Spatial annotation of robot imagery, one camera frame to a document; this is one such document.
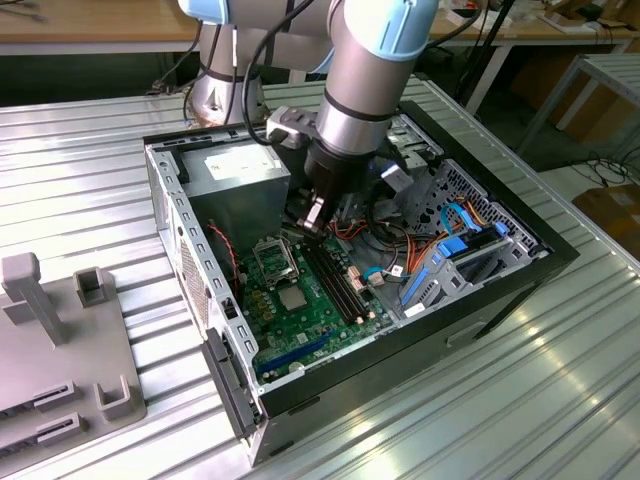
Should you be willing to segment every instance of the blue pcie slot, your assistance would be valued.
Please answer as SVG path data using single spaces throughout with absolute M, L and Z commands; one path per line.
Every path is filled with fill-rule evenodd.
M 306 345 L 302 345 L 301 347 L 296 348 L 295 350 L 291 350 L 289 353 L 285 353 L 284 355 L 280 355 L 279 357 L 274 358 L 273 360 L 269 360 L 266 363 L 258 366 L 256 369 L 258 375 L 264 372 L 268 372 L 270 370 L 275 370 L 276 368 L 280 368 L 283 365 L 287 365 L 291 362 L 296 361 L 300 357 L 304 357 L 305 355 L 313 352 L 317 352 L 320 350 L 331 337 L 332 332 L 327 332 L 322 337 L 313 342 L 307 343 Z

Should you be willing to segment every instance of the robotic arm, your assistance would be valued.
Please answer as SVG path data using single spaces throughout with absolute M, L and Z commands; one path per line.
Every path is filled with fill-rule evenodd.
M 223 85 L 230 79 L 229 58 L 238 58 L 238 64 L 244 62 L 244 65 L 236 64 L 244 73 L 243 67 L 249 65 L 245 59 L 250 57 L 242 52 L 251 51 L 256 45 L 255 40 L 250 39 L 259 37 L 256 31 L 278 25 L 295 3 L 292 0 L 180 0 L 187 14 L 205 23 L 238 27 L 237 44 L 231 45 L 235 54 L 230 55 L 228 47 L 220 48 L 219 44 L 209 67 L 202 59 L 208 57 L 211 43 L 204 44 L 207 35 L 201 37 L 201 67 L 210 71 L 194 88 L 194 109 L 204 112 L 200 118 L 211 121 L 207 105 L 211 105 L 217 90 L 238 89 L 236 83 Z M 311 234 L 320 236 L 342 195 L 358 189 L 369 161 L 385 139 L 414 63 L 427 44 L 437 8 L 437 0 L 311 0 L 308 8 L 288 22 L 280 30 L 282 33 L 274 36 L 268 51 L 261 54 L 264 64 L 307 71 L 311 71 L 310 64 L 314 62 L 320 61 L 315 63 L 315 71 L 321 71 L 331 61 L 317 115 L 283 107 L 274 112 L 267 127 L 268 133 L 286 132 L 284 146 L 308 145 L 305 172 L 314 185 L 314 195 L 300 226 Z M 229 34 L 233 29 L 223 28 Z M 327 30 L 331 42 L 326 38 Z M 244 77 L 236 79 L 237 82 L 244 80 Z M 257 80 L 246 81 L 250 88 L 248 114 L 256 119 L 259 116 Z M 231 121 L 239 120 L 241 95 L 234 98 L 237 101 L 231 106 Z M 218 113 L 226 105 L 222 100 L 218 99 Z

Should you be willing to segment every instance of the capacitor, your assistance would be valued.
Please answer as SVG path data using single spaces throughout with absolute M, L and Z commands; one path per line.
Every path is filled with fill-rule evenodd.
M 297 372 L 298 370 L 303 370 L 304 365 L 300 362 L 292 362 L 289 364 L 289 373 Z

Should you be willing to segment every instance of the motherboard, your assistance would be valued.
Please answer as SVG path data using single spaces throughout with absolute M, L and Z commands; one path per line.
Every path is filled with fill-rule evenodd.
M 240 260 L 247 272 L 242 310 L 258 342 L 253 364 L 260 383 L 374 339 L 392 325 L 371 291 L 353 290 L 349 258 L 335 240 L 322 246 L 269 242 Z M 273 283 L 278 271 L 282 278 Z

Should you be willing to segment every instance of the aluminum profile table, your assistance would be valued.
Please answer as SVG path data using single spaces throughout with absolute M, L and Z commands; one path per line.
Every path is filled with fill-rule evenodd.
M 321 83 L 272 87 L 316 107 Z M 141 136 L 184 128 L 180 97 L 0 111 L 0 255 L 43 280 L 116 278 L 148 405 L 138 424 L 25 478 L 637 478 L 639 265 L 436 86 L 416 101 L 581 253 L 501 328 L 251 470 L 155 233 Z
M 544 125 L 546 119 L 558 106 L 562 96 L 581 72 L 589 75 L 591 80 L 570 107 L 569 110 L 573 111 L 567 111 L 563 119 L 560 120 L 558 128 L 561 130 L 569 123 L 564 118 L 567 116 L 573 118 L 575 113 L 584 105 L 584 102 L 591 96 L 598 85 L 609 87 L 622 98 L 633 103 L 636 108 L 640 108 L 640 54 L 578 55 L 573 59 L 573 62 L 571 62 L 565 74 L 542 104 L 542 107 L 540 107 L 531 122 L 529 122 L 522 140 L 516 149 L 518 155 L 523 155 L 529 145 L 531 145 L 531 142 Z M 640 130 L 631 132 L 619 145 L 614 157 L 619 157 L 621 153 L 628 149 L 638 135 L 640 135 Z

